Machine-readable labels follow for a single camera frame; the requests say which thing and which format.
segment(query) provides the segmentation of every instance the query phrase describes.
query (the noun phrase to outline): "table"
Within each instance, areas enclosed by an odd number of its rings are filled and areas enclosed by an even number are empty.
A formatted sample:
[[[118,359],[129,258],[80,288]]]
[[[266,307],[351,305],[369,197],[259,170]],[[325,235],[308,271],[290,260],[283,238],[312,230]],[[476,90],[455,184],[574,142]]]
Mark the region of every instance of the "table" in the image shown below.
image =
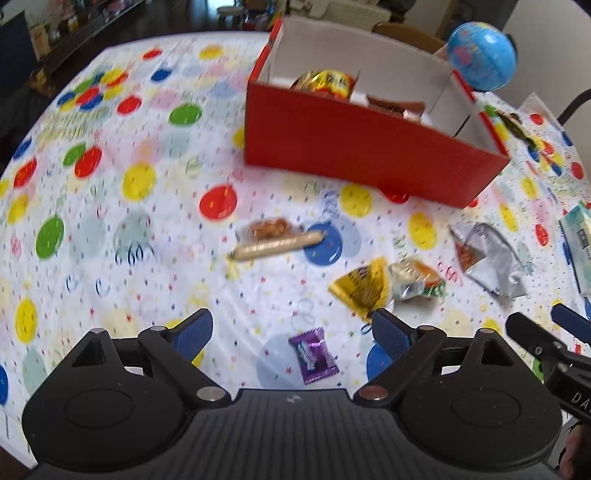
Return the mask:
[[[327,288],[380,255],[390,262],[417,255],[447,279],[442,303],[394,307],[414,326],[431,323],[455,336],[479,327],[501,332],[507,315],[520,310],[575,348],[550,319],[557,301],[585,312],[557,218],[579,199],[590,201],[591,186],[566,136],[519,112],[547,143],[551,166],[492,118],[513,160],[464,210],[245,167],[245,85],[266,41],[258,33],[180,35],[105,50],[15,153],[0,181],[7,426],[0,435],[21,461],[34,464],[20,431],[25,402],[97,326],[113,337],[135,336],[207,307],[213,337],[193,363],[232,395],[243,387],[304,388],[287,339],[321,326],[340,372],[309,388],[352,394],[385,359],[360,318]],[[480,99],[512,111],[493,94]],[[315,256],[228,260],[236,231],[264,216],[306,228],[322,223],[333,241]],[[448,233],[463,221],[489,222],[506,235],[529,273],[528,297],[497,301],[463,276]]]

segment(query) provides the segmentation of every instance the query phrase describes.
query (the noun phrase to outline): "metal screw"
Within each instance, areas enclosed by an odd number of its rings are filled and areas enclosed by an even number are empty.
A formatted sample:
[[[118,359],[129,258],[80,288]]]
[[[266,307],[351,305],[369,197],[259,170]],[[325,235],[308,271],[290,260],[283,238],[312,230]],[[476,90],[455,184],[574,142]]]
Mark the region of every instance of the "metal screw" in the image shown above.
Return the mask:
[[[197,398],[204,401],[218,401],[226,396],[226,391],[220,387],[202,387],[197,390]]]
[[[379,385],[365,385],[359,390],[359,396],[365,400],[383,400],[388,396],[388,390]]]

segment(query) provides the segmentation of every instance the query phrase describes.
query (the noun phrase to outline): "ribbed black surface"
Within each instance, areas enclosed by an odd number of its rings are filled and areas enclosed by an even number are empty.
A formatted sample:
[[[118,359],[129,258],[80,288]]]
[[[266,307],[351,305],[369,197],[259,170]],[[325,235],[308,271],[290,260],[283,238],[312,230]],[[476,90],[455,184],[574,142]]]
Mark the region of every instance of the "ribbed black surface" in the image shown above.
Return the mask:
[[[100,474],[65,472],[42,465],[30,479],[89,477],[101,480],[558,479],[541,464],[509,473],[483,473],[441,463],[410,443],[389,412],[358,407],[345,390],[244,390],[240,400],[228,408],[201,411],[174,447],[144,465]]]

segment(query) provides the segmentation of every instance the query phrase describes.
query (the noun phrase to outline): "blue ball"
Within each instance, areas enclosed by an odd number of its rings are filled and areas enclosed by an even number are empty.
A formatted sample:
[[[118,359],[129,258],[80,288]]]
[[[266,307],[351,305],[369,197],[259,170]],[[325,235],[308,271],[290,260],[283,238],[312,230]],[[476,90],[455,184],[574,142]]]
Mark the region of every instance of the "blue ball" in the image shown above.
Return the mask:
[[[517,69],[517,55],[509,39],[482,22],[464,23],[453,31],[447,58],[472,88],[483,92],[507,85]]]

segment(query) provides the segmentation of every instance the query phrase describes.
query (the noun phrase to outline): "beige stick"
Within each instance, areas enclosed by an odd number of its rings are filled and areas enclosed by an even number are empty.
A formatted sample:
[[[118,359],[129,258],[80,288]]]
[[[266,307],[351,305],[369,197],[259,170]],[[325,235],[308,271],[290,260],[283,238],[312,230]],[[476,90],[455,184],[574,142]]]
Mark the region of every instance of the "beige stick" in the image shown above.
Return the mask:
[[[291,235],[273,240],[262,240],[254,244],[236,247],[228,257],[234,260],[252,260],[253,258],[268,257],[283,254],[310,245],[319,244],[324,238],[321,230],[312,230],[300,235]]]

